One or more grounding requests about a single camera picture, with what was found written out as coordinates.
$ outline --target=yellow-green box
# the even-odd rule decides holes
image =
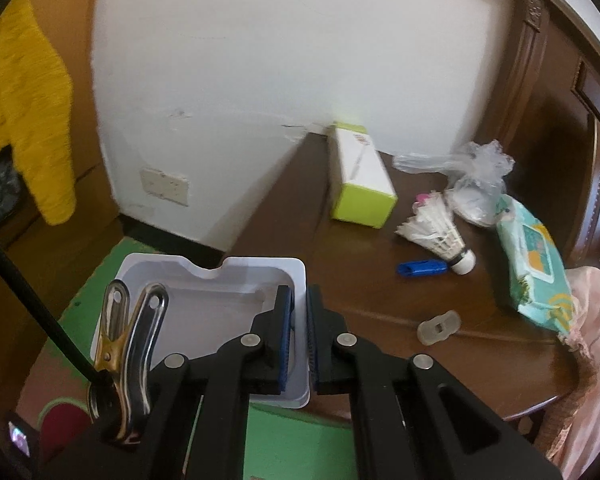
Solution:
[[[398,200],[364,126],[336,123],[329,131],[331,217],[379,229]]]

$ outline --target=brown table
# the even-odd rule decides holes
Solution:
[[[398,194],[382,229],[330,218],[326,137],[309,134],[228,254],[301,259],[307,282],[321,286],[325,306],[342,313],[351,332],[388,354],[426,351],[505,419],[573,390],[577,370],[566,348],[509,306],[507,260],[495,232],[456,218],[477,256],[465,276],[447,272],[408,280],[396,274],[401,262],[431,257],[394,231],[412,214],[417,193],[442,190],[446,177],[402,173],[388,155],[382,158]],[[424,347],[417,325],[450,309],[461,316],[460,331]],[[346,396],[312,396],[307,409],[350,418]]]

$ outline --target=wall outlet plate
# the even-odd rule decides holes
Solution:
[[[189,205],[189,181],[152,168],[140,170],[142,189],[150,195],[171,200],[181,205]]]

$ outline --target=alligator clip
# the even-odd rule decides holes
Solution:
[[[120,424],[113,441],[119,444],[137,444],[151,412],[148,367],[169,304],[164,285],[151,283],[142,290],[129,321],[129,298],[129,290],[121,280],[113,280],[107,286],[94,363],[97,371],[108,373],[109,384],[115,388]],[[110,407],[111,389],[89,386],[91,418],[98,418]]]

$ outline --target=white feather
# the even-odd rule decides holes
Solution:
[[[464,248],[464,240],[454,224],[445,200],[432,192],[424,204],[414,204],[415,216],[398,226],[396,233],[428,249],[443,260],[452,260]]]

